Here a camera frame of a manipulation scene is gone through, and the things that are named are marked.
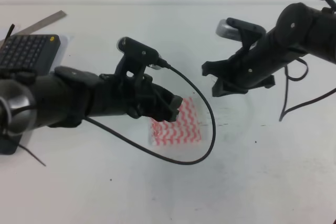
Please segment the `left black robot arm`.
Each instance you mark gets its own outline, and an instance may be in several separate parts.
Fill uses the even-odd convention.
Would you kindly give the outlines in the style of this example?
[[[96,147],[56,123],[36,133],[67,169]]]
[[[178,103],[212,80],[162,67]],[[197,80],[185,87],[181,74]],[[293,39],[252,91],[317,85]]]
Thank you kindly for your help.
[[[1,71],[1,133],[21,135],[40,127],[77,127],[86,117],[128,115],[176,120],[182,98],[148,75],[96,75],[57,67],[39,76],[30,70]]]

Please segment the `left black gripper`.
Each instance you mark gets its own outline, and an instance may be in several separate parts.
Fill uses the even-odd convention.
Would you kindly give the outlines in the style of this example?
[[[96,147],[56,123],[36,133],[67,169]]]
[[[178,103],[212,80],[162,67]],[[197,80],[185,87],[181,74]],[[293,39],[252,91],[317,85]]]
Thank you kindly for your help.
[[[182,98],[143,77],[135,84],[133,77],[101,74],[98,84],[98,115],[124,115],[138,119],[150,117],[157,122],[175,122]]]

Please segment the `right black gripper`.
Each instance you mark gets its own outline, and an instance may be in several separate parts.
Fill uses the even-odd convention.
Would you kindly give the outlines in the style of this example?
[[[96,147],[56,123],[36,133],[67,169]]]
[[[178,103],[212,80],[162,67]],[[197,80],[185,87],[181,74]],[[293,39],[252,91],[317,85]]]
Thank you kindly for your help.
[[[202,75],[217,77],[212,87],[213,97],[246,94],[251,89],[270,89],[275,85],[272,75],[272,54],[276,43],[273,37],[265,37],[248,52],[238,52],[228,60],[206,61]]]

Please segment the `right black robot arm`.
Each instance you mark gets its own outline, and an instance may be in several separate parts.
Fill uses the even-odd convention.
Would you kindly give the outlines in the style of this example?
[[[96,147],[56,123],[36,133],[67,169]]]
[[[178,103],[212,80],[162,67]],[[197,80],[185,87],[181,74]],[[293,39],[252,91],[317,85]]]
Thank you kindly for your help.
[[[216,34],[240,41],[242,47],[226,60],[202,65],[204,76],[217,77],[212,95],[269,89],[275,85],[276,71],[308,54],[335,63],[335,1],[322,1],[329,5],[322,10],[303,3],[288,5],[270,31],[231,17],[220,20]]]

